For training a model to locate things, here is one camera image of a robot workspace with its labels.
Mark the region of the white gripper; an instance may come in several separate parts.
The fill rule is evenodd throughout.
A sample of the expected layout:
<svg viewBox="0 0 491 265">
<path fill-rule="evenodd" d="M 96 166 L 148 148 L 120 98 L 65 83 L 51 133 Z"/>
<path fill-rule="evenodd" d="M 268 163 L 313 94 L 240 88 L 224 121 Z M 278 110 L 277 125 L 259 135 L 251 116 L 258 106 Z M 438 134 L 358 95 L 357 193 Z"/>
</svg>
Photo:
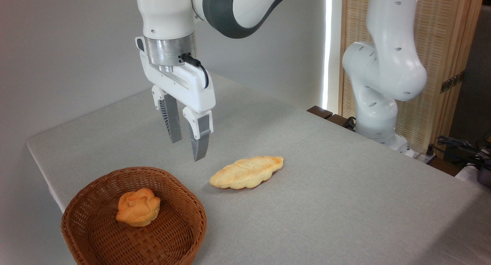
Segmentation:
<svg viewBox="0 0 491 265">
<path fill-rule="evenodd" d="M 213 133 L 211 109 L 216 105 L 212 76 L 207 70 L 184 63 L 172 72 L 159 71 L 151 66 L 143 37 L 136 37 L 140 58 L 147 79 L 154 84 L 152 96 L 160 111 L 165 128 L 174 144 L 182 139 L 177 101 L 184 104 L 183 115 L 188 122 L 194 161 L 206 156 L 209 136 Z"/>
</svg>

